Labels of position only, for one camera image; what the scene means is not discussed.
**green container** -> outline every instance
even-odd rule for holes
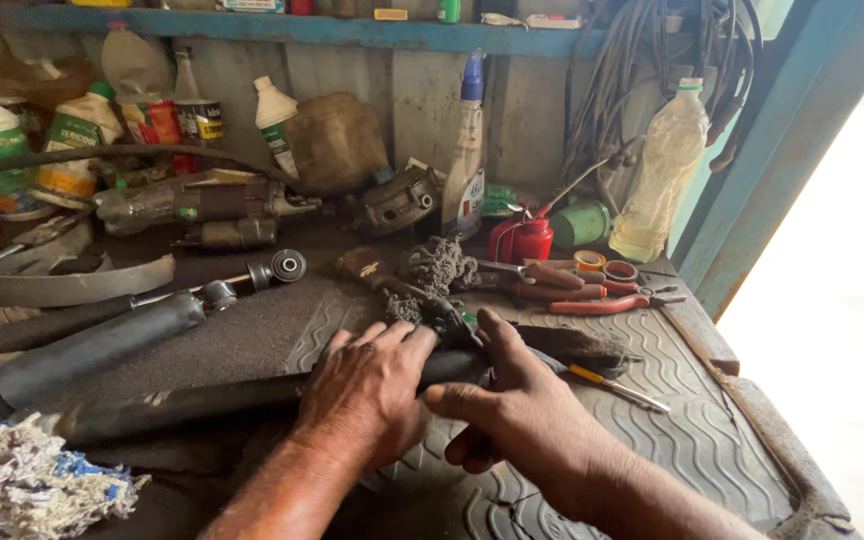
[[[559,248],[574,248],[602,240],[612,227],[609,209],[602,202],[579,201],[552,216],[549,225]]]
[[[462,0],[438,0],[438,22],[455,24],[462,13]]]

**rubber mat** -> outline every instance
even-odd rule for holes
[[[539,306],[516,308],[503,297],[465,294],[469,312],[490,307],[507,320],[542,326],[599,327],[630,338],[645,360],[618,382],[672,408],[645,410],[569,376],[575,395],[605,427],[703,496],[762,532],[792,513],[781,473],[738,407],[658,310],[634,309],[606,317],[554,315]],[[286,362],[307,371],[337,329],[361,332],[381,318],[375,296],[352,285],[327,291]],[[332,521],[327,536],[342,538],[603,538],[594,527],[568,521],[536,487],[502,463],[477,476],[443,460],[462,423],[437,418],[425,440],[399,462],[361,482]]]

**hand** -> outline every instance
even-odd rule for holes
[[[580,521],[594,501],[591,478],[604,468],[631,466],[635,455],[589,414],[568,384],[522,342],[512,325],[481,309],[479,338],[492,359],[493,391],[472,384],[430,386],[429,410],[469,423],[445,449],[445,459],[481,474],[509,460],[549,504]]]
[[[354,338],[340,329],[325,345],[302,397],[291,438],[376,469],[396,462],[426,433],[416,399],[436,334],[405,321],[375,323]]]

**blue spray nozzle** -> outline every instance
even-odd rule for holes
[[[485,80],[482,77],[482,59],[486,57],[482,49],[475,49],[468,55],[465,71],[462,72],[462,100],[482,101]]]

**green bottle cap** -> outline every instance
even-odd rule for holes
[[[88,87],[88,91],[92,92],[93,94],[99,94],[108,101],[112,101],[115,97],[115,90],[113,89],[113,86],[109,84],[109,82],[105,79],[99,79],[95,82],[92,82]]]

